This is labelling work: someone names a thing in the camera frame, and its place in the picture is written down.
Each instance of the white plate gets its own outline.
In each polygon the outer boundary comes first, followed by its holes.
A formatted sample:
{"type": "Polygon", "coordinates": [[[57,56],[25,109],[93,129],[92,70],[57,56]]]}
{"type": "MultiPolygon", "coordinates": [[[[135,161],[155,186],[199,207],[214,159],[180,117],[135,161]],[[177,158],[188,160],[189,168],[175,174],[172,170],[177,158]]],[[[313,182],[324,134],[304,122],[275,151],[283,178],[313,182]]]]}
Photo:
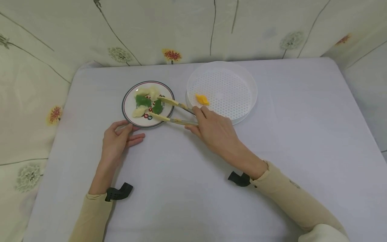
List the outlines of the white plate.
{"type": "Polygon", "coordinates": [[[201,107],[195,94],[205,95],[207,107],[231,119],[233,125],[242,121],[257,101],[258,88],[252,75],[243,67],[216,61],[199,66],[187,84],[187,105],[201,107]]]}
{"type": "MultiPolygon", "coordinates": [[[[125,119],[128,120],[130,123],[141,128],[152,128],[163,123],[163,121],[157,120],[152,117],[151,108],[154,106],[154,102],[152,102],[152,106],[149,108],[148,113],[145,113],[142,117],[132,117],[133,111],[137,108],[135,100],[136,90],[138,90],[139,88],[150,88],[151,86],[156,86],[159,89],[161,96],[173,100],[175,99],[172,90],[164,83],[157,81],[144,81],[130,88],[122,100],[122,114],[124,115],[125,119]]],[[[165,105],[163,103],[163,110],[161,111],[160,115],[170,117],[172,115],[173,108],[174,106],[165,105]]]]}

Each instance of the table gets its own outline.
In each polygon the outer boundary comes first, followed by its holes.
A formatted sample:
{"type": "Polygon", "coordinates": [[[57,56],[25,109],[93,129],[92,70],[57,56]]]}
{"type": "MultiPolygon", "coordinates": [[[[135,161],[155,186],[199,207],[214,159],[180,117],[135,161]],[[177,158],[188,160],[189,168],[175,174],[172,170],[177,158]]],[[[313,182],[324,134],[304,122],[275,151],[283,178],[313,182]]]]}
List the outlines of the table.
{"type": "MultiPolygon", "coordinates": [[[[387,165],[337,65],[328,58],[236,62],[254,76],[258,100],[235,125],[261,158],[315,196],[351,241],[387,237],[387,165]]],[[[67,241],[97,167],[104,130],[123,119],[121,101],[141,81],[185,100],[201,64],[79,70],[73,80],[25,242],[67,241]]],[[[173,117],[192,118],[175,109],[173,117]]],[[[302,231],[183,127],[144,131],[116,179],[134,186],[118,201],[105,241],[296,241],[302,231]]]]}

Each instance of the yellow food piece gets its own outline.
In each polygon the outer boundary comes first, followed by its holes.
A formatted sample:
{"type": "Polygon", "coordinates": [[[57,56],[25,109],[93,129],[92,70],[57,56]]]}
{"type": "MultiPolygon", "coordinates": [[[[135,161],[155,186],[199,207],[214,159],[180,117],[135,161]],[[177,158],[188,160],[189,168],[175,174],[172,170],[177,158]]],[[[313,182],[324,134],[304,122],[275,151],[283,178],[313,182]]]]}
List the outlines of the yellow food piece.
{"type": "Polygon", "coordinates": [[[208,102],[206,96],[204,96],[204,95],[198,95],[198,94],[195,94],[195,95],[196,95],[196,100],[197,100],[200,104],[203,104],[203,105],[210,105],[210,103],[208,102]]]}

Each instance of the white plastic container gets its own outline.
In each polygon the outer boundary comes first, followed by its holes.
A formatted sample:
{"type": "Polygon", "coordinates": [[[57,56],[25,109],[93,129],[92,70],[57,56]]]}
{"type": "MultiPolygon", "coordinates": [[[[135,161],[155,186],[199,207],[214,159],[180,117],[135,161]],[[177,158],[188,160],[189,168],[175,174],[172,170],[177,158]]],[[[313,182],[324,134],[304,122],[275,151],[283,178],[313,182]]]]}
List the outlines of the white plastic container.
{"type": "Polygon", "coordinates": [[[233,125],[242,121],[257,101],[258,89],[252,75],[243,67],[216,61],[198,67],[188,79],[187,105],[201,107],[195,94],[205,95],[207,107],[231,119],[233,125]]]}

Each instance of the black wrist strap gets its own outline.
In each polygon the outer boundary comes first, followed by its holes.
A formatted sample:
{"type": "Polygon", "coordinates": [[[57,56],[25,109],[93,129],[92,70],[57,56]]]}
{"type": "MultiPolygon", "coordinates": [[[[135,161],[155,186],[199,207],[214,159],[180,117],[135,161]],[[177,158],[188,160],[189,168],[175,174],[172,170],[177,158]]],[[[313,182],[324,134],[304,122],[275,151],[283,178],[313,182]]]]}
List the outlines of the black wrist strap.
{"type": "Polygon", "coordinates": [[[106,202],[110,202],[110,200],[121,200],[124,198],[127,198],[132,191],[133,186],[130,184],[127,184],[126,182],[123,183],[122,187],[117,190],[114,187],[108,188],[106,191],[107,196],[105,198],[106,202]]]}
{"type": "Polygon", "coordinates": [[[248,185],[250,185],[250,177],[246,173],[243,173],[242,176],[239,176],[235,172],[231,172],[230,176],[228,177],[228,180],[234,182],[240,187],[247,187],[248,185]]]}

